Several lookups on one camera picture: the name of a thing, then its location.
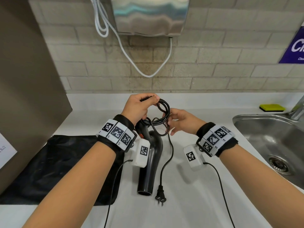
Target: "purple sign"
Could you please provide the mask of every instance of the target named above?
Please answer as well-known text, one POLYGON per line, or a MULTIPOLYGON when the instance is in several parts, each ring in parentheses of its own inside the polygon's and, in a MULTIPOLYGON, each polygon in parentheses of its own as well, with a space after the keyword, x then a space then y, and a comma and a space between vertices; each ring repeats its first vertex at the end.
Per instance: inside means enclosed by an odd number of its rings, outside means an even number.
POLYGON ((304 23, 279 63, 304 64, 304 23))

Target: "sponge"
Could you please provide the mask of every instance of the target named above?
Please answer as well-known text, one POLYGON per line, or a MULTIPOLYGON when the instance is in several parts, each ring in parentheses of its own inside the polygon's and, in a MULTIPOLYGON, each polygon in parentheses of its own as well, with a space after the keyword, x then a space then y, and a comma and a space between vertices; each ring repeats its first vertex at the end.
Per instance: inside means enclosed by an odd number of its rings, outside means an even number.
POLYGON ((283 112, 283 111, 285 111, 285 108, 278 104, 260 105, 260 109, 263 110, 264 112, 283 112))

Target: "black hair dryer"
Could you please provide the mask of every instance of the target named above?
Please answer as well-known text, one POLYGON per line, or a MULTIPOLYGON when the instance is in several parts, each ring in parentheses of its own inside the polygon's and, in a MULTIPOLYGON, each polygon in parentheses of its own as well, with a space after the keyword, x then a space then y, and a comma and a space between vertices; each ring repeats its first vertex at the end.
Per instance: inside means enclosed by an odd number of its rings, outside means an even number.
POLYGON ((156 169, 163 152, 163 140, 155 131, 148 131, 148 126, 140 120, 135 126, 136 132, 150 142, 150 151, 147 166, 141 168, 137 193, 140 195, 150 196, 153 192, 156 169))

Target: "hand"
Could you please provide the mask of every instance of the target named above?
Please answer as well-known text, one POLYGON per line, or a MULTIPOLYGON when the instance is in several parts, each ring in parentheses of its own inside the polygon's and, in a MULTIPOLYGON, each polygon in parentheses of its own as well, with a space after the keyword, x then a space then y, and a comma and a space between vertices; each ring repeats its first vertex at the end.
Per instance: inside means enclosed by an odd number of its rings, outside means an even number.
POLYGON ((160 97, 157 94, 152 93, 131 95, 127 100, 127 103, 121 115, 129 119, 135 126, 140 119, 147 118, 148 108, 158 103, 159 99, 160 97), (150 98, 142 102, 140 101, 146 97, 150 98))
POLYGON ((185 110, 171 108, 170 113, 171 115, 168 119, 168 125, 170 126, 170 130, 173 129, 171 131, 171 136, 181 130, 186 133, 196 134, 199 128, 206 124, 205 121, 185 110))

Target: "white electrical cable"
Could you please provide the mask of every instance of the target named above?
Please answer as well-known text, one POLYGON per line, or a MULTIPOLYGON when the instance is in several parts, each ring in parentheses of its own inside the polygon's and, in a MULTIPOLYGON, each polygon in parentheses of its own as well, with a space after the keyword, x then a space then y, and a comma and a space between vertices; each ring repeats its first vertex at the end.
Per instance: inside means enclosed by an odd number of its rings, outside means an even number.
POLYGON ((170 52, 169 52, 169 55, 168 55, 167 59, 162 63, 162 65, 158 68, 158 70, 155 71, 154 74, 145 75, 144 73, 142 73, 139 70, 139 68, 137 68, 137 66, 134 64, 134 62, 131 60, 131 58, 125 52, 125 50, 123 48, 123 45, 121 44, 118 33, 116 32, 115 28, 111 25, 111 23, 108 21, 108 15, 107 15, 107 12, 105 11, 104 6, 102 5, 102 3, 99 0, 91 0, 91 2, 93 4, 93 8, 94 8, 95 27, 96 27, 97 33, 101 37, 106 38, 109 35, 109 26, 110 26, 110 28, 113 30, 113 32, 115 33, 115 35, 118 39, 118 43, 120 45, 121 50, 123 51, 123 53, 127 57, 127 59, 131 62, 131 64, 134 66, 134 68, 144 77, 154 77, 160 71, 160 69, 167 63, 167 61, 169 60, 169 58, 171 56, 171 53, 172 53, 172 38, 170 38, 170 52), (100 25, 99 14, 101 15, 101 18, 104 22, 105 28, 102 28, 101 25, 100 25))

